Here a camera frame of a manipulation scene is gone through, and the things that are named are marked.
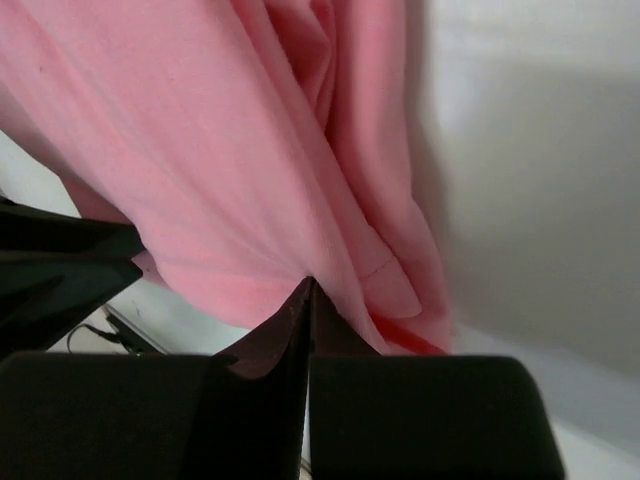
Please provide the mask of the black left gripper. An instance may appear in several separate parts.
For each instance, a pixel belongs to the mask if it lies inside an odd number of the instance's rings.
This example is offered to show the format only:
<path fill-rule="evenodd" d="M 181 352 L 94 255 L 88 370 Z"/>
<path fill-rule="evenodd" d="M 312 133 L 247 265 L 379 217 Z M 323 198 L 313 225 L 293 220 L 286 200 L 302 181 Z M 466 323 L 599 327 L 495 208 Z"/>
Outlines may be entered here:
<path fill-rule="evenodd" d="M 142 277 L 134 226 L 1 198 L 1 351 L 46 350 Z"/>

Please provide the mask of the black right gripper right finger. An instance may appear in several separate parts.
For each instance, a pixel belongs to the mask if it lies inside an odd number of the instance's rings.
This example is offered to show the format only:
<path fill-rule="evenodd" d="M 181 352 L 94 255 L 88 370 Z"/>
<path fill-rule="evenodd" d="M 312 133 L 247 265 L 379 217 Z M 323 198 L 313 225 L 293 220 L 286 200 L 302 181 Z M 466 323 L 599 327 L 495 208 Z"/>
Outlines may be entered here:
<path fill-rule="evenodd" d="M 562 479 L 539 388 L 505 356 L 377 354 L 311 294 L 310 458 L 317 479 Z"/>

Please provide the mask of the light pink t-shirt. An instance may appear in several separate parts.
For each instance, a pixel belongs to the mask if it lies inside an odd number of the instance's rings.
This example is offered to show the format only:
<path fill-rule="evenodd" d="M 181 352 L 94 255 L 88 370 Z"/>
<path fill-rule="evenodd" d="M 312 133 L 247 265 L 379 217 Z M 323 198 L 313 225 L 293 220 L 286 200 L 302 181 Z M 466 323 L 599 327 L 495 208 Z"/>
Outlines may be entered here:
<path fill-rule="evenodd" d="M 412 192 L 402 1 L 5 1 L 1 128 L 236 327 L 306 277 L 383 354 L 450 350 Z"/>

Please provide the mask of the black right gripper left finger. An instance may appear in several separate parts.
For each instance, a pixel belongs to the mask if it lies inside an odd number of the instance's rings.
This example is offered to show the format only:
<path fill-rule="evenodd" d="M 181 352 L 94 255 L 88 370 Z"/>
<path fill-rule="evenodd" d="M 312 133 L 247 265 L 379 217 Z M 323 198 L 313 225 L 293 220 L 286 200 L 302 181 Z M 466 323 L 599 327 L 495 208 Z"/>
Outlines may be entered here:
<path fill-rule="evenodd" d="M 1 365 L 5 479 L 295 479 L 311 279 L 212 356 L 20 353 Z"/>

